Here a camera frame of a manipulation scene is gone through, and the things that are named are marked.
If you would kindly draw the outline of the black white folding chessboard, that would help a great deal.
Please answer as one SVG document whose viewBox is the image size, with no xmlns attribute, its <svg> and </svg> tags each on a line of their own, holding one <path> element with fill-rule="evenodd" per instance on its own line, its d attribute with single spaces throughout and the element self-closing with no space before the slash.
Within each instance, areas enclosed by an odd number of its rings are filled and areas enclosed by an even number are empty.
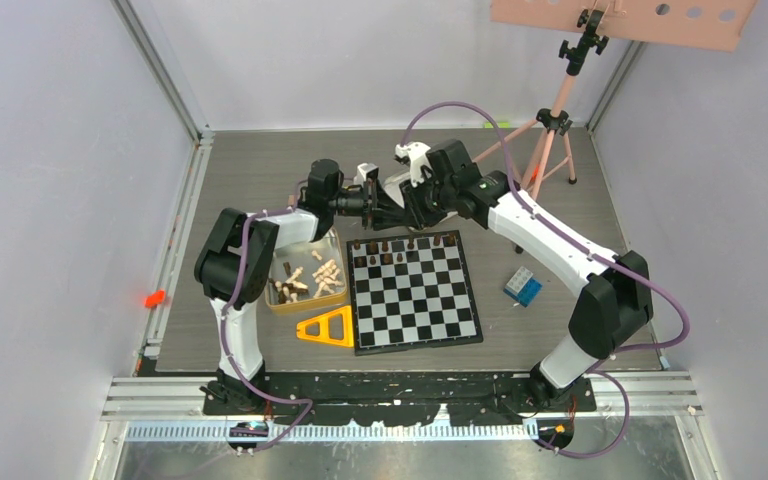
<svg viewBox="0 0 768 480">
<path fill-rule="evenodd" d="M 439 246 L 432 238 L 441 236 Z M 455 237 L 454 245 L 446 236 Z M 354 353 L 357 356 L 477 344 L 484 336 L 463 248 L 457 230 L 414 235 L 415 249 L 408 251 L 410 235 L 356 239 L 345 243 L 348 287 L 354 321 Z M 353 250 L 352 243 L 360 242 Z M 389 242 L 389 251 L 381 243 Z M 367 253 L 376 242 L 377 254 Z M 397 263 L 397 253 L 404 261 Z M 391 254 L 393 262 L 382 263 Z M 369 264 L 377 256 L 377 265 Z M 357 268 L 355 259 L 366 258 Z"/>
</svg>

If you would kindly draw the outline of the gold tin box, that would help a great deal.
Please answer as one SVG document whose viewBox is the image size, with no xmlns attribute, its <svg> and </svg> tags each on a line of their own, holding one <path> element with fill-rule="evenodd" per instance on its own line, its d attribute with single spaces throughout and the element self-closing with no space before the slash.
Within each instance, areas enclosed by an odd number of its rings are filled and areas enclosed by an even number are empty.
<svg viewBox="0 0 768 480">
<path fill-rule="evenodd" d="M 316 242 L 277 248 L 263 294 L 277 314 L 337 306 L 348 300 L 340 238 L 334 228 Z"/>
</svg>

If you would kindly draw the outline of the tin lid with bears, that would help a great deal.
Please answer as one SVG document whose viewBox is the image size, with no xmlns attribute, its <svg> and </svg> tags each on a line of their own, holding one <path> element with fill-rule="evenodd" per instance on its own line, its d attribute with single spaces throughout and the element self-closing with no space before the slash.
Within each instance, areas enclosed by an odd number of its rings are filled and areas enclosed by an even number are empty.
<svg viewBox="0 0 768 480">
<path fill-rule="evenodd" d="M 384 192 L 388 195 L 388 197 L 399 207 L 404 207 L 404 196 L 401 192 L 400 185 L 404 182 L 410 182 L 410 172 L 402 172 L 400 174 L 391 175 L 387 177 L 383 183 L 382 187 Z"/>
</svg>

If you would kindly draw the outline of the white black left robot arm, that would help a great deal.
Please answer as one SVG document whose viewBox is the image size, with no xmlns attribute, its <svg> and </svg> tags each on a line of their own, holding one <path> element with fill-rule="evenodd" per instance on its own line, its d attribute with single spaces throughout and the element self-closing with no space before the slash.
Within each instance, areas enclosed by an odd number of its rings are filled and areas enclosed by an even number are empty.
<svg viewBox="0 0 768 480">
<path fill-rule="evenodd" d="M 312 163 L 291 206 L 255 213 L 224 209 L 199 254 L 194 276 L 216 314 L 218 379 L 229 386 L 230 403 L 244 414 L 258 412 L 267 398 L 265 385 L 255 380 L 264 367 L 256 303 L 269 282 L 274 252 L 321 240 L 338 216 L 358 217 L 374 230 L 414 223 L 384 192 L 375 171 L 360 185 L 347 187 L 339 164 L 320 159 Z"/>
</svg>

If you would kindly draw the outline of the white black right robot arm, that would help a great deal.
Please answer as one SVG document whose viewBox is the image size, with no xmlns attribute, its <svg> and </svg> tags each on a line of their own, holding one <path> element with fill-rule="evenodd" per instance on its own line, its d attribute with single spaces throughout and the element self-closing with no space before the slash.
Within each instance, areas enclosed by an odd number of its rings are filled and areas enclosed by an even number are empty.
<svg viewBox="0 0 768 480">
<path fill-rule="evenodd" d="M 395 158 L 409 168 L 400 191 L 416 226 L 430 227 L 455 212 L 527 251 L 575 295 L 566 336 L 526 382 L 540 408 L 558 409 L 579 377 L 652 319 L 648 264 L 640 254 L 618 255 L 587 240 L 541 208 L 507 173 L 481 173 L 461 141 L 398 145 Z"/>
</svg>

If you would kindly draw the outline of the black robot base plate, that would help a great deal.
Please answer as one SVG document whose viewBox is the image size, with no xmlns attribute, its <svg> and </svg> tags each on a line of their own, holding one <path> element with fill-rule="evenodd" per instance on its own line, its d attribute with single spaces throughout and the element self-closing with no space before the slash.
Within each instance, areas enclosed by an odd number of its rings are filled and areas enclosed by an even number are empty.
<svg viewBox="0 0 768 480">
<path fill-rule="evenodd" d="M 220 373 L 200 390 L 206 415 L 265 415 L 280 425 L 297 417 L 305 399 L 313 407 L 302 422 L 320 426 L 428 425 L 440 413 L 456 426 L 493 426 L 535 413 L 564 416 L 597 408 L 587 379 L 545 404 L 528 383 L 512 372 L 275 372 L 254 381 L 270 396 L 263 399 Z"/>
</svg>

